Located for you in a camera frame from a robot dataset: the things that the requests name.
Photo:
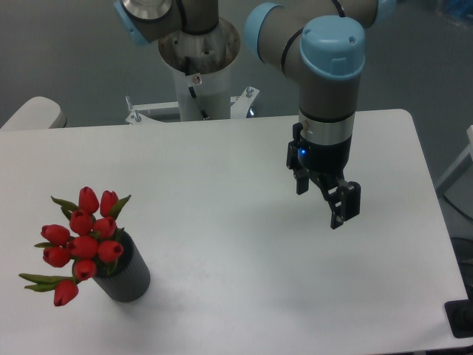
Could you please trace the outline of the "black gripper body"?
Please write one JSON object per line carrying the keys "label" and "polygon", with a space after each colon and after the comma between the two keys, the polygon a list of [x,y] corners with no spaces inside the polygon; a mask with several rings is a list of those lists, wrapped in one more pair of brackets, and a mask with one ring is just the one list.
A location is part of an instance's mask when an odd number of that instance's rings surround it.
{"label": "black gripper body", "polygon": [[308,141],[302,136],[303,124],[293,125],[293,140],[287,146],[287,168],[297,172],[306,172],[321,190],[331,181],[344,179],[344,167],[350,153],[350,138],[335,145],[320,145]]}

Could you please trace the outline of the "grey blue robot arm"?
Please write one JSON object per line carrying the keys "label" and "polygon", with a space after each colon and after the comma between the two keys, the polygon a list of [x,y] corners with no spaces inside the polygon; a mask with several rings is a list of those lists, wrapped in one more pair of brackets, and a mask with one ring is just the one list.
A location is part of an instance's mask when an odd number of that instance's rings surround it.
{"label": "grey blue robot arm", "polygon": [[116,1],[115,11],[134,43],[157,43],[174,73],[182,121],[231,115],[228,68],[242,44],[299,88],[299,120],[287,147],[296,191],[314,183],[337,229],[357,216],[361,187],[346,181],[365,30],[389,16],[394,1],[304,1],[287,9],[255,7],[242,33],[225,20],[217,1]]}

